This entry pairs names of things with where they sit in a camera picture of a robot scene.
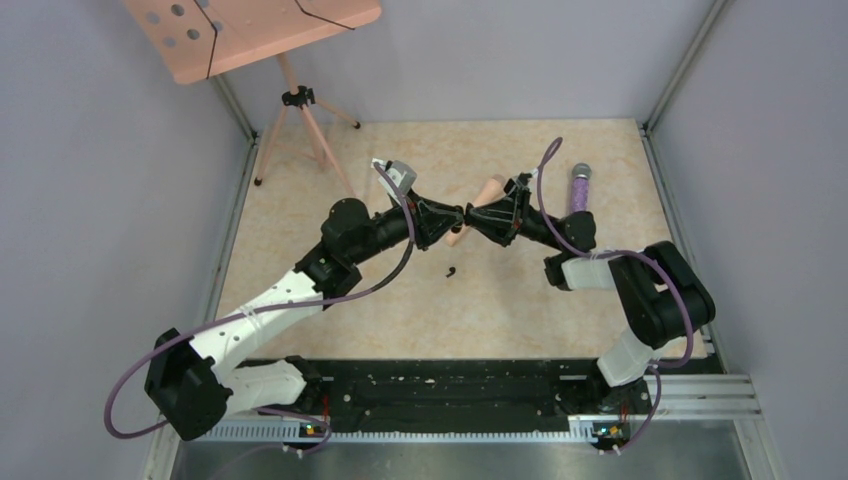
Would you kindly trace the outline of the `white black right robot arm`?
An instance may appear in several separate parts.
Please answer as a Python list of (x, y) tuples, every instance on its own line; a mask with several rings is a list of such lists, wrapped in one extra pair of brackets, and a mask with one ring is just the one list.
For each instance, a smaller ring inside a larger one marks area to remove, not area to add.
[(507, 181), (500, 194), (480, 194), (467, 205), (465, 223), (501, 246), (524, 237), (559, 249), (544, 260), (547, 281), (559, 290), (618, 295), (627, 328), (595, 361), (586, 385), (589, 404), (612, 412), (626, 400), (626, 385), (641, 378), (671, 341), (688, 339), (715, 318), (714, 301), (669, 241), (641, 252), (595, 252), (587, 179), (573, 180), (569, 211), (557, 218), (532, 206), (531, 178), (521, 174)]

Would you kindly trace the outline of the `pink wooden flute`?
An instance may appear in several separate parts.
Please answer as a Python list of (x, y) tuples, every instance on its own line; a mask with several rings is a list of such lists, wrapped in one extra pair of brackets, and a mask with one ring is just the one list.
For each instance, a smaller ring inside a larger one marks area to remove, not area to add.
[[(503, 188), (505, 184), (506, 179), (504, 176), (500, 174), (492, 175), (484, 182), (476, 197), (471, 201), (471, 205), (473, 207), (481, 207), (501, 199), (504, 196)], [(470, 227), (468, 225), (463, 224), (457, 232), (451, 231), (446, 234), (444, 242), (449, 247), (455, 246), (465, 237), (469, 229)]]

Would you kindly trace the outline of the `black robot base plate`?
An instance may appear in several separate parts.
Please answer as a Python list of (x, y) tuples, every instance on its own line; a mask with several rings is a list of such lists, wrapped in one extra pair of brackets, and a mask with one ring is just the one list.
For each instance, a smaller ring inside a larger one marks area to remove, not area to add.
[(595, 361), (297, 360), (307, 386), (289, 410), (334, 433), (565, 432), (578, 415), (631, 420), (645, 381), (607, 386)]

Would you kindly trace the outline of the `purple glitter microphone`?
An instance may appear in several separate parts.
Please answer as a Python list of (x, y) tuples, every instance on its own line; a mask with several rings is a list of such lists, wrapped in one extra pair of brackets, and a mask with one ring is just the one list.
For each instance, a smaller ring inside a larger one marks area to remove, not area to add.
[(571, 171), (570, 212), (586, 211), (589, 200), (589, 181), (591, 167), (583, 162), (576, 164)]

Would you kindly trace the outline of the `black glossy earbud charging case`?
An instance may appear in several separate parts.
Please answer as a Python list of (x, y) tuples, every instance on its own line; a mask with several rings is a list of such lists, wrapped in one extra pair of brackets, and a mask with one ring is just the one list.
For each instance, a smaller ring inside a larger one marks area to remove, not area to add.
[(463, 212), (462, 212), (462, 214), (463, 214), (462, 224), (461, 224), (462, 229), (465, 229), (469, 226), (470, 212), (471, 212), (472, 209), (473, 209), (473, 205), (471, 203), (467, 203), (466, 206), (464, 207)]

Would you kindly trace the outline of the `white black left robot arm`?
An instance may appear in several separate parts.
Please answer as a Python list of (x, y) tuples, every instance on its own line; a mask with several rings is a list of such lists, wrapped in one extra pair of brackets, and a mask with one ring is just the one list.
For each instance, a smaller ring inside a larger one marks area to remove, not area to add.
[(308, 413), (319, 404), (312, 374), (284, 360), (257, 368), (241, 364), (297, 322), (335, 303), (354, 300), (359, 265), (405, 242), (402, 259), (425, 250), (460, 226), (464, 211), (409, 192), (391, 209), (370, 214), (354, 198), (337, 201), (319, 242), (294, 267), (221, 324), (204, 332), (163, 333), (155, 343), (144, 390), (183, 440), (209, 432), (224, 417), (267, 404)]

